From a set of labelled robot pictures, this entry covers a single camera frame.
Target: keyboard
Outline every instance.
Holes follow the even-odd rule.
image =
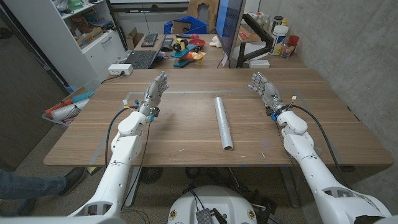
[[[148,69],[152,65],[155,53],[154,50],[132,51],[125,64],[131,64],[133,69]]]
[[[157,34],[147,34],[142,41],[141,47],[153,47],[155,45]]]

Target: concrete wall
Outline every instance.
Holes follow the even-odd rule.
[[[303,62],[318,71],[397,163],[398,2],[261,0],[260,11],[287,18],[290,34],[300,37],[296,52]],[[354,189],[378,197],[397,214],[397,168],[358,180]]]

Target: table leg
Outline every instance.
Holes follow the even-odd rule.
[[[287,194],[289,195],[290,205],[294,208],[299,208],[299,197],[297,196],[296,188],[294,187],[293,177],[292,173],[290,173],[290,168],[280,167],[279,169],[285,182]]]
[[[135,196],[136,190],[137,190],[137,185],[139,182],[139,177],[138,177],[136,183],[134,183],[134,186],[132,185],[132,183],[136,179],[137,175],[140,175],[140,174],[141,174],[141,170],[139,167],[132,168],[132,174],[131,174],[131,180],[130,180],[130,186],[129,186],[129,190],[131,189],[131,192],[130,192],[129,196],[127,197],[126,203],[124,203],[124,205],[126,207],[132,206],[132,203],[134,201],[134,196]]]

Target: jeans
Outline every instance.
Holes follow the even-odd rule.
[[[0,169],[0,199],[37,198],[56,195],[67,184],[64,176],[38,178],[21,177]]]

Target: computer monitor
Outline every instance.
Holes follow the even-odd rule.
[[[245,3],[246,0],[220,0],[218,6],[216,31],[228,59],[235,48]]]

